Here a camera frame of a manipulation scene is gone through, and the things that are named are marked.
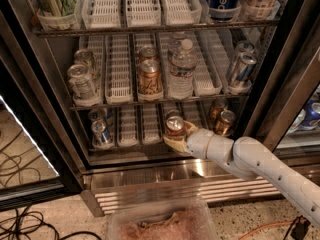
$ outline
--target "white robotic arm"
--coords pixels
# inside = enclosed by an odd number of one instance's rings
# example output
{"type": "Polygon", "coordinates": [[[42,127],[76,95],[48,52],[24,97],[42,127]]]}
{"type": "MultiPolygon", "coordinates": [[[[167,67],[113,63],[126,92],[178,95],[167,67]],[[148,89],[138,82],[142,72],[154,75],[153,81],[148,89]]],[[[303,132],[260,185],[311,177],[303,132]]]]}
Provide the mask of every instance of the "white robotic arm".
{"type": "Polygon", "coordinates": [[[262,176],[320,229],[320,188],[281,162],[257,140],[242,137],[234,142],[199,129],[188,137],[186,149],[192,156],[212,160],[244,180],[262,176]]]}

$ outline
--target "bottle cap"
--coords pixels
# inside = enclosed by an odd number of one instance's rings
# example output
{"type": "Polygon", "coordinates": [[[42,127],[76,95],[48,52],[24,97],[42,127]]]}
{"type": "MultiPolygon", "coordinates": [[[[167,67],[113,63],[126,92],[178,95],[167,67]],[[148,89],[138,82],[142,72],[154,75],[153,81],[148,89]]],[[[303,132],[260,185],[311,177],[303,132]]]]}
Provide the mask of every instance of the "bottle cap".
{"type": "Polygon", "coordinates": [[[189,50],[189,49],[192,48],[193,43],[192,43],[192,41],[190,39],[184,39],[181,42],[181,46],[182,46],[183,49],[189,50]]]}

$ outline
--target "refrigerator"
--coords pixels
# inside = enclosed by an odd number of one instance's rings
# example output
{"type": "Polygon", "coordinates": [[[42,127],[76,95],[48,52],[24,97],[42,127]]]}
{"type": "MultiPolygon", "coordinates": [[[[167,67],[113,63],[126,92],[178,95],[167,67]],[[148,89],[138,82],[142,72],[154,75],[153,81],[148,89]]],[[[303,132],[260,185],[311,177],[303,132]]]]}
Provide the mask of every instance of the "refrigerator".
{"type": "MultiPolygon", "coordinates": [[[[77,6],[83,9],[86,1],[79,0],[77,6]]],[[[1,210],[73,194],[81,195],[94,216],[182,197],[200,196],[210,205],[279,196],[262,177],[244,181],[214,162],[180,154],[164,143],[166,112],[177,109],[184,120],[212,130],[208,113],[217,98],[226,98],[236,117],[228,138],[253,137],[285,164],[320,184],[319,126],[288,133],[319,90],[320,0],[277,0],[273,18],[226,22],[203,20],[206,4],[193,0],[192,8],[200,5],[202,9],[195,10],[199,20],[194,24],[170,23],[164,0],[156,0],[161,20],[155,26],[135,25],[126,7],[128,1],[116,1],[122,7],[119,19],[109,20],[110,25],[101,27],[76,7],[73,20],[77,23],[80,17],[79,25],[61,30],[48,27],[57,19],[43,21],[37,0],[1,0],[1,96],[22,125],[27,125],[26,130],[44,151],[48,167],[55,171],[47,179],[1,189],[1,210]],[[185,31],[198,45],[207,79],[214,86],[210,92],[201,92],[194,82],[190,98],[168,96],[165,40],[177,31],[185,31]],[[241,40],[254,42],[257,64],[245,90],[234,93],[224,70],[241,40]],[[137,91],[136,53],[145,41],[157,47],[163,66],[163,97],[153,101],[141,100],[137,91]],[[101,102],[79,105],[70,91],[67,70],[74,64],[75,52],[90,45],[101,70],[101,102]],[[127,61],[122,67],[129,77],[119,91],[114,87],[118,82],[110,78],[114,73],[110,58],[121,52],[127,61]],[[93,137],[88,113],[94,108],[112,111],[108,148],[101,148],[93,137]]]]}

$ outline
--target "clear plastic bottle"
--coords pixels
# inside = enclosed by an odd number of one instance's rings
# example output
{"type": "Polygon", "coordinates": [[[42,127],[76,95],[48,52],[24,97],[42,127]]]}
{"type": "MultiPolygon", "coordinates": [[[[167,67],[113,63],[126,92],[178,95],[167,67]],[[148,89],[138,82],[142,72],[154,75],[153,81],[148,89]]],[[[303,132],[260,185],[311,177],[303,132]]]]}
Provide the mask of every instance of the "clear plastic bottle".
{"type": "Polygon", "coordinates": [[[187,35],[184,32],[173,32],[171,34],[168,42],[168,53],[167,53],[167,57],[170,63],[171,63],[174,52],[181,45],[182,40],[186,38],[187,38],[187,35]]]}
{"type": "Polygon", "coordinates": [[[184,39],[174,52],[170,67],[169,96],[185,99],[193,93],[193,75],[198,57],[190,39],[184,39]]]}

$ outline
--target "speckled floor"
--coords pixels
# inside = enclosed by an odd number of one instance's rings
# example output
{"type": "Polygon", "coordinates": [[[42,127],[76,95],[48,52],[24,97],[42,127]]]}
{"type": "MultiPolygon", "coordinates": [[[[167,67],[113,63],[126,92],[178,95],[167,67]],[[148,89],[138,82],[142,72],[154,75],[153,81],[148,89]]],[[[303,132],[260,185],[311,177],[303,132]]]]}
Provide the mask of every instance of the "speckled floor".
{"type": "MultiPolygon", "coordinates": [[[[108,219],[110,216],[94,218],[78,195],[34,205],[29,211],[41,212],[44,221],[54,226],[61,238],[78,231],[91,231],[103,240],[112,240],[108,238],[108,219]]],[[[210,208],[210,212],[218,239],[221,240],[238,240],[259,226],[273,222],[290,221],[300,215],[287,200],[217,203],[210,208]]],[[[12,216],[14,216],[14,211],[0,213],[1,220],[12,216]]],[[[28,220],[32,220],[32,218],[26,218],[23,224],[28,225],[28,220]]],[[[286,225],[267,228],[245,239],[282,240],[288,227],[286,225]]],[[[29,237],[32,240],[55,239],[53,231],[48,227],[41,227],[29,237]]],[[[91,240],[96,238],[89,235],[78,235],[68,239],[91,240]]],[[[320,232],[310,226],[304,239],[320,240],[320,232]]]]}

